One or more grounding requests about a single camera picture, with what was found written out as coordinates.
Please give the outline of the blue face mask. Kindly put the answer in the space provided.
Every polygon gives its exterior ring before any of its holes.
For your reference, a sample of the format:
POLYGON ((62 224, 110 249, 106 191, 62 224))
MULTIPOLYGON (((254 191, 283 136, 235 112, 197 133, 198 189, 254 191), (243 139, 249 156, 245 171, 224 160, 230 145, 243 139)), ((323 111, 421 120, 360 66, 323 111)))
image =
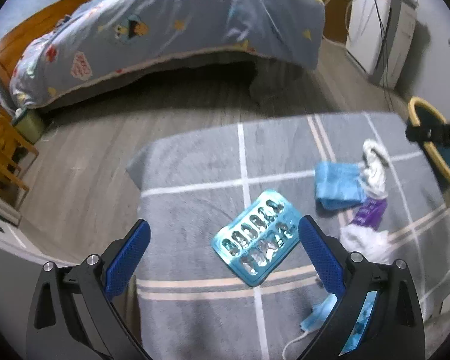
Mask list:
POLYGON ((328 211, 361 205, 367 196, 359 177, 360 168, 356 163, 318 163, 314 170, 315 200, 328 211))
MULTIPOLYGON (((375 305, 376 296, 377 291, 367 293, 358 319, 356 320, 353 330, 340 354, 351 352, 359 346, 364 335, 365 328, 368 326, 371 313, 375 305)), ((312 306, 311 314, 307 316, 300 324, 302 334, 285 345, 282 350, 282 359, 287 358, 287 351, 291 345, 296 344, 297 342, 305 339, 312 332, 316 332, 322 328, 325 320, 328 318, 329 314, 331 314, 336 303, 337 296, 330 293, 321 303, 312 306)))

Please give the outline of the white cloth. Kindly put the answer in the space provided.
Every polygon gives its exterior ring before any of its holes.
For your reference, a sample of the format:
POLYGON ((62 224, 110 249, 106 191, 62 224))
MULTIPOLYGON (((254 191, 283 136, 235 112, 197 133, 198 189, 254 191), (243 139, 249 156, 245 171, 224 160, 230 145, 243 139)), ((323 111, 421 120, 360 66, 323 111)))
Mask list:
POLYGON ((372 139, 362 146, 365 167, 358 183, 365 194, 353 219, 340 230, 340 243, 348 252, 359 252, 371 263, 390 264, 389 232, 379 230, 388 207, 385 168, 390 163, 386 148, 372 139))

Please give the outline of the purple wrapper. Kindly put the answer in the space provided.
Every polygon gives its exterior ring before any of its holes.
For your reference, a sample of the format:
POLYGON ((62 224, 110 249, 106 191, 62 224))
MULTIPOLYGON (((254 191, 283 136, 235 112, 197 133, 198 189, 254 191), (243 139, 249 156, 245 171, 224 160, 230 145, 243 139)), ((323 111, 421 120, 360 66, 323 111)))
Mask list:
POLYGON ((359 207, 351 223, 364 228, 377 230, 388 207, 387 199, 368 197, 359 207))

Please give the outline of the teal blister pill pack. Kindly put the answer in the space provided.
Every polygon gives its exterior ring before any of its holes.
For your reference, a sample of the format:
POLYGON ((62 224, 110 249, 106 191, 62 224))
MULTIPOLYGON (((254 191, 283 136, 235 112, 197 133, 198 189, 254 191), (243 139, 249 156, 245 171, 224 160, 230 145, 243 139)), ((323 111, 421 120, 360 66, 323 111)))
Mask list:
POLYGON ((221 228, 211 246, 239 279, 256 287, 297 244, 300 219, 284 196, 268 189, 221 228))

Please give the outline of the yellow rimmed teal trash bin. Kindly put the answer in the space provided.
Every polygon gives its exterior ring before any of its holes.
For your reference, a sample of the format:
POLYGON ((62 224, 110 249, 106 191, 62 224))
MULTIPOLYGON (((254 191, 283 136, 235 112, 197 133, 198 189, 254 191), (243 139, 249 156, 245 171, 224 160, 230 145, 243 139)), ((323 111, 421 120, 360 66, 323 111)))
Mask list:
POLYGON ((450 123, 435 106, 418 96, 410 99, 407 109, 407 140, 424 150, 438 178, 450 184, 450 123))

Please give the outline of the small green trash bin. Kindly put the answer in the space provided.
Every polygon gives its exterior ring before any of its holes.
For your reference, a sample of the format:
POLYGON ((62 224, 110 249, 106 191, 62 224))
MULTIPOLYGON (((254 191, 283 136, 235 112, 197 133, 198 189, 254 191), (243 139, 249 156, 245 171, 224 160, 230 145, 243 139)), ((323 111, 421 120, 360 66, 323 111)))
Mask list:
POLYGON ((28 108, 17 108, 12 125, 31 144, 35 144, 46 129, 39 114, 28 108))

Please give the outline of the white air purifier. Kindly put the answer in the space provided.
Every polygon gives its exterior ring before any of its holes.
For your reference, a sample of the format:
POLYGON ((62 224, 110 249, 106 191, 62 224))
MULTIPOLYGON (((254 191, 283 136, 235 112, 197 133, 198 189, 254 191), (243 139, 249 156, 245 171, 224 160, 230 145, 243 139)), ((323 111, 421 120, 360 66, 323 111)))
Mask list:
POLYGON ((345 48, 369 82, 394 89, 416 29, 416 0, 352 0, 345 48))

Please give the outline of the grey checked floor rug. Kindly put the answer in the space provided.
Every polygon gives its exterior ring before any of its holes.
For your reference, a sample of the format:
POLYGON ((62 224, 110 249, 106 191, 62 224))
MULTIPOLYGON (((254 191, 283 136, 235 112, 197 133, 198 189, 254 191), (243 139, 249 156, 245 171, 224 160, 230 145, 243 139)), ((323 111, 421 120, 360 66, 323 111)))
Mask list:
POLYGON ((339 236, 353 211, 315 198, 322 161, 362 164, 382 144, 388 205, 376 234, 410 267, 422 315, 450 294, 450 218, 419 147, 391 113, 215 127, 156 141, 127 170, 151 242, 136 270, 142 345, 154 359, 294 359, 300 322, 326 296, 297 238, 310 215, 339 236))

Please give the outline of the wooden tv cabinet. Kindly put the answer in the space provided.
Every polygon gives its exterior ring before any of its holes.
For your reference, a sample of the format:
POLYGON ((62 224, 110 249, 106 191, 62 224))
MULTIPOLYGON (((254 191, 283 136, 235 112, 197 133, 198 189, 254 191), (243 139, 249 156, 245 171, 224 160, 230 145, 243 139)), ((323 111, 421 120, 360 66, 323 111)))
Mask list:
POLYGON ((331 0, 325 7, 325 25, 323 35, 330 41, 345 44, 347 39, 346 26, 350 22, 348 4, 352 0, 331 0))

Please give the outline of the wooden bedside chair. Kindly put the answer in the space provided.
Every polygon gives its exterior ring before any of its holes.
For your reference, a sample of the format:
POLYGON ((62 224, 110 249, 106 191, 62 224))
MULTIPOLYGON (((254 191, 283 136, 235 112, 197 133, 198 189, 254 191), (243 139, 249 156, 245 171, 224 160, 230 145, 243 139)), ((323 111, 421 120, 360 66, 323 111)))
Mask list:
POLYGON ((25 155, 34 155, 34 159, 31 161, 33 164, 40 152, 17 131, 12 125, 12 120, 12 116, 0 104, 0 185, 5 187, 13 185, 22 191, 17 198, 16 207, 19 208, 30 188, 21 178, 24 171, 17 163, 15 154, 21 150, 25 155))

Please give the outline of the wooden bed headboard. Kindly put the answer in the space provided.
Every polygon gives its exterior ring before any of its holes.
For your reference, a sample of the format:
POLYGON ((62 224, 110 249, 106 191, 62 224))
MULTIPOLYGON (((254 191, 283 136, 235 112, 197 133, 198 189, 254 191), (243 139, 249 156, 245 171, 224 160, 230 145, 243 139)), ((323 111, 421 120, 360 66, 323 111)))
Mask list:
POLYGON ((36 38, 51 32, 57 22, 71 15, 91 0, 59 0, 38 11, 0 39, 0 83, 9 90, 9 83, 23 51, 36 38))

